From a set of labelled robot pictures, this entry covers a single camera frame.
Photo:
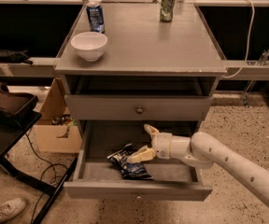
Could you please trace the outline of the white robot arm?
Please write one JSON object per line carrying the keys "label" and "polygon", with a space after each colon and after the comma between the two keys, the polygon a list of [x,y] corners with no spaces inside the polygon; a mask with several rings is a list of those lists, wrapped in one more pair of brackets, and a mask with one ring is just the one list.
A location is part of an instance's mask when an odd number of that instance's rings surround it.
{"label": "white robot arm", "polygon": [[177,159],[183,163],[206,169],[214,163],[226,170],[241,185],[269,207],[269,171],[223,145],[208,133],[197,132],[192,137],[161,133],[145,124],[151,147],[143,146],[127,158],[129,163],[159,159]]}

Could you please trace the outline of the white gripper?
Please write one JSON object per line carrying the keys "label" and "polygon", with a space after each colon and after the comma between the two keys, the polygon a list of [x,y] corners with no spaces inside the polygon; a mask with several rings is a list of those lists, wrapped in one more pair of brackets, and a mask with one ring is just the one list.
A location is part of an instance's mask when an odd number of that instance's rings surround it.
{"label": "white gripper", "polygon": [[135,153],[127,158],[129,163],[138,163],[142,161],[151,161],[156,156],[160,159],[170,159],[170,145],[172,142],[172,134],[159,133],[159,130],[149,124],[144,125],[145,131],[152,139],[151,145],[153,148],[143,146]]}

